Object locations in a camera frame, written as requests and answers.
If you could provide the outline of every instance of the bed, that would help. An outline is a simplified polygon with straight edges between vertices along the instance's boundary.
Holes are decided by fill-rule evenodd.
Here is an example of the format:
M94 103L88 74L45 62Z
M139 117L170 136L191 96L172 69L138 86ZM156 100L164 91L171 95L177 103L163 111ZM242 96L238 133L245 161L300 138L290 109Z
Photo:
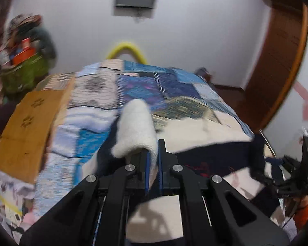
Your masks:
M32 205L23 210L28 224L87 175L89 160L112 132L124 105L137 98L150 106L157 138L165 139L167 151L176 153L180 164L203 177L219 174L247 199L258 194L262 199L264 186L250 177L241 154L231 154L234 149L227 147L223 156L231 157L206 156L208 151L221 152L228 143L244 149L254 134L203 78L177 68L105 60L76 73L50 75L35 90L46 89L64 90L64 95ZM271 168L270 163L265 168L270 177ZM281 206L268 216L278 225L284 220ZM129 219L126 237L138 243L182 237L178 197L140 204Z

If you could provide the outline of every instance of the cable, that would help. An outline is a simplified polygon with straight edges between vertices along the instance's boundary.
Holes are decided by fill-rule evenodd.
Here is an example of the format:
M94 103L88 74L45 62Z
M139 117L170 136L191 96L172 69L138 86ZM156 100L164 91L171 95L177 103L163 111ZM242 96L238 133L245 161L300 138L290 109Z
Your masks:
M140 23L143 21L145 18L143 17L143 10L141 8L136 8L136 14L134 16L135 22Z
M289 220L282 226L282 229L286 226L286 224L294 217L294 215L296 214L296 212L293 213L293 216L291 216L289 218Z

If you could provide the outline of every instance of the cardboard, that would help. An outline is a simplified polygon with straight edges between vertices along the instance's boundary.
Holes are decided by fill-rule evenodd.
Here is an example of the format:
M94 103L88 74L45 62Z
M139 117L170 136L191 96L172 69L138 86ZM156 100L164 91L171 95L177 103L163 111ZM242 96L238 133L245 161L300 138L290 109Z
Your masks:
M63 90L29 92L9 119L0 141L0 170L35 183Z

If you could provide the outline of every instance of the dark blue fabric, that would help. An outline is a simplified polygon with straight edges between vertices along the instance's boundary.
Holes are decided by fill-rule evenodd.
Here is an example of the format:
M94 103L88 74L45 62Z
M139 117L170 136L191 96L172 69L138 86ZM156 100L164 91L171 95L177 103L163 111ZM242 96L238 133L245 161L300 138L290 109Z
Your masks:
M145 174L145 193L148 193L149 190L149 171L151 167L151 154L149 151L147 152L147 160L146 160L146 174Z
M283 161L282 159L266 157L266 162L270 162L272 165L281 166Z
M175 73L159 73L160 85L164 88L168 97L190 96L200 99L193 84L181 83L178 81Z
M251 142L228 142L212 144L176 153L182 166L192 169L203 177L225 177L233 171L249 166Z
M279 166L272 165L272 178L277 182L283 181L283 172Z
M166 72L166 68L153 66L153 65L144 65L139 63L134 63L130 61L124 62L124 71L125 72Z
M195 74L189 73L185 70L174 68L173 69L177 75L177 79L182 83L206 83L203 79Z
M158 183L159 183L159 193L162 195L163 194L163 175L162 175L162 162L161 162L161 150L159 148L158 150L158 154L157 154L157 166L158 166L158 172L157 172L157 176L156 178L158 179Z
M154 78L120 75L117 86L119 101L123 104L137 98L143 99L150 106L163 101L163 95Z
M118 121L119 118L113 122L111 132L97 152L96 176L98 177L112 175L116 169L126 165L124 158L115 158L111 153L112 147L116 144Z

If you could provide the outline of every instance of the white cloth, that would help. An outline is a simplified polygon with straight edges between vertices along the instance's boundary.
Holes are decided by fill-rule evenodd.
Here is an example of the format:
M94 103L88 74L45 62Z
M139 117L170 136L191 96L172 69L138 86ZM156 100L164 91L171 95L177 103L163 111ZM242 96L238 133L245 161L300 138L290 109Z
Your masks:
M99 67L100 67L100 63L86 65L81 69L81 71L76 72L75 76L78 78L78 77L87 76L90 74L97 74Z
M26 198L29 200L34 199L35 196L35 185L23 182L19 179L9 176L8 174L0 171L0 179L7 184L12 185L13 191L21 196L22 198Z
M239 124L239 122L237 122L237 120L233 116L224 112L220 112L218 110L214 110L214 113L222 125L226 125L234 130L243 132L241 125Z
M251 141L243 132L209 119L170 119L164 130L157 134L165 140L167 152L178 153L210 144Z
M75 157L80 128L74 125L59 125L51 145L51 151L66 156Z
M115 70L124 70L124 61L120 59L107 59L100 64L101 67L107 67Z
M142 148L147 149L151 155L149 185L152 186L157 174L158 142L149 106L144 100L135 99L124 106L120 115L117 143L112 148L112 155L122 158Z
M280 227L283 227L283 230L287 233L290 241L294 239L294 237L297 235L297 227L293 219L290 219L289 217L286 217L283 223L280 225Z
M82 165L81 167L81 180L84 180L84 178L88 175L94 175L96 174L96 170L97 170L97 153L98 150L96 152L94 152L93 156L90 158L90 160L88 162L86 162L85 164Z
M117 114L115 109L78 106L66 110L64 124L100 133L109 129Z

